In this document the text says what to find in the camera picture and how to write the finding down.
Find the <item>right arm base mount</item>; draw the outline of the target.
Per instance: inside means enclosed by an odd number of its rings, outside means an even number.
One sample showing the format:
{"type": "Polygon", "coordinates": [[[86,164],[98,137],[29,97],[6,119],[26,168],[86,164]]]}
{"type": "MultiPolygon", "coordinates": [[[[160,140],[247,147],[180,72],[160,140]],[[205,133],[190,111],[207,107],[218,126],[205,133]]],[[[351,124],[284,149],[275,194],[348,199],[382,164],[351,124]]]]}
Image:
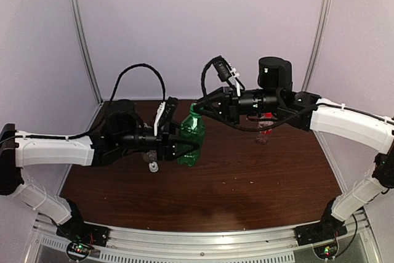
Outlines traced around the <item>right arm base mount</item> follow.
{"type": "Polygon", "coordinates": [[[299,246],[313,245],[318,259],[325,261],[334,259],[339,253],[338,237],[347,234],[344,221],[332,216],[331,200],[323,211],[319,222],[298,226],[294,229],[299,246]]]}

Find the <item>green plastic bottle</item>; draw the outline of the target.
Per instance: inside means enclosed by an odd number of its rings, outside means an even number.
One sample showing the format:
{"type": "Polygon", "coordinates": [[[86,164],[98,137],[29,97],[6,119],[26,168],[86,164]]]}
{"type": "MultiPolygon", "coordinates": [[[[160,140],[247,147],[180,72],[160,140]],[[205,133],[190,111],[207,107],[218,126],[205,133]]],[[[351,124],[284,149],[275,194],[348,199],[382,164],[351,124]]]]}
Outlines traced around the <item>green plastic bottle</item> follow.
{"type": "Polygon", "coordinates": [[[189,115],[182,121],[179,136],[187,142],[198,145],[198,147],[194,148],[188,144],[179,144],[177,147],[178,152],[181,154],[185,153],[177,159],[178,164],[186,164],[189,167],[194,166],[201,156],[202,144],[206,132],[202,116],[194,111],[194,106],[194,103],[191,104],[189,115]]]}

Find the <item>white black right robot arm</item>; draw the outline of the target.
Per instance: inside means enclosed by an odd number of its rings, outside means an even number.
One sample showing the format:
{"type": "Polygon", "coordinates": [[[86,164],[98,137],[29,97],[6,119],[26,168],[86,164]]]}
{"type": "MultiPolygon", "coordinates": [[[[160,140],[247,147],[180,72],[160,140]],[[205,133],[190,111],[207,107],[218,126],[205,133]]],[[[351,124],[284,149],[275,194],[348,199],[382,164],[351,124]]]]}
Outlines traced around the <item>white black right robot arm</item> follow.
{"type": "Polygon", "coordinates": [[[257,132],[241,127],[241,116],[270,113],[270,125],[282,124],[304,131],[325,132],[359,142],[377,151],[371,176],[330,201],[316,225],[321,239],[330,238],[358,209],[377,195],[393,188],[393,120],[334,103],[317,94],[292,90],[292,64],[279,57],[259,59],[258,88],[244,90],[229,82],[236,73],[221,56],[213,58],[201,73],[203,96],[190,108],[197,116],[207,116],[233,129],[257,132]]]}

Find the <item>clear plastic bottle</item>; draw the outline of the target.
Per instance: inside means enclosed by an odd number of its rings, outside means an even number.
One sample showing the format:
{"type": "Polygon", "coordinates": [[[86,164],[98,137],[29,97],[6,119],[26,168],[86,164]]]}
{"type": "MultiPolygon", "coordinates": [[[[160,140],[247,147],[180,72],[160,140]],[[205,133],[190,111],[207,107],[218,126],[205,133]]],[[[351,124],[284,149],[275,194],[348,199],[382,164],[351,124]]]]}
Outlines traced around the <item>clear plastic bottle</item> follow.
{"type": "Polygon", "coordinates": [[[157,160],[156,137],[153,128],[147,125],[147,123],[144,124],[143,131],[143,135],[146,139],[142,144],[141,156],[146,163],[151,163],[157,160]]]}

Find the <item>white flip bottle cap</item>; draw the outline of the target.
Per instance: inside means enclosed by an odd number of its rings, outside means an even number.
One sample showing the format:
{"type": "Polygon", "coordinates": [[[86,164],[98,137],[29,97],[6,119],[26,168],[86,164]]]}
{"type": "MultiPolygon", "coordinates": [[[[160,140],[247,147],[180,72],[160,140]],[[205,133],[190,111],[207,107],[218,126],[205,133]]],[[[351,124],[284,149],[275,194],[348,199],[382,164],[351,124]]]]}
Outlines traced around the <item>white flip bottle cap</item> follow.
{"type": "Polygon", "coordinates": [[[157,164],[157,162],[152,161],[151,163],[149,163],[148,168],[150,170],[150,172],[152,173],[156,173],[159,171],[159,166],[157,164]]]}

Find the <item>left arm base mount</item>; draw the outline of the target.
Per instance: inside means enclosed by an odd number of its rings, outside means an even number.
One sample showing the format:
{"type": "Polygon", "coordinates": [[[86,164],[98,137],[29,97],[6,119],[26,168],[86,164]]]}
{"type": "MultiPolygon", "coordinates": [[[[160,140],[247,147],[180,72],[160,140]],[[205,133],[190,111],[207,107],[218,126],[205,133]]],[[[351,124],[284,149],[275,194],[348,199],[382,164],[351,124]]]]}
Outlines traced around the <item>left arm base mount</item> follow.
{"type": "Polygon", "coordinates": [[[71,218],[64,224],[52,222],[58,236],[68,239],[66,255],[72,262],[81,262],[91,254],[94,246],[105,247],[107,245],[110,229],[108,227],[86,223],[82,214],[71,200],[66,200],[70,205],[71,218]]]}

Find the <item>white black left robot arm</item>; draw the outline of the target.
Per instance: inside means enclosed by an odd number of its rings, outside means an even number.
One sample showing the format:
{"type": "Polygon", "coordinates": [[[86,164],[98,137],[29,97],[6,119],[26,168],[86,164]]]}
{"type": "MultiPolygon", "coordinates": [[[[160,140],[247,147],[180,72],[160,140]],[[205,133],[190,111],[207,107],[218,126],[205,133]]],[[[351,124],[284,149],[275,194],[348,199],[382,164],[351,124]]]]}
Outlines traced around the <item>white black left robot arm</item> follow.
{"type": "Polygon", "coordinates": [[[157,160],[176,160],[201,146],[173,121],[177,105],[173,97],[161,103],[149,126],[135,112],[133,101],[117,100],[108,104],[98,132],[75,136],[29,134],[6,124],[1,131],[1,195],[19,197],[64,227],[74,240],[84,240],[89,231],[78,207],[49,193],[22,169],[36,164],[108,166],[129,152],[155,152],[157,160]]]}

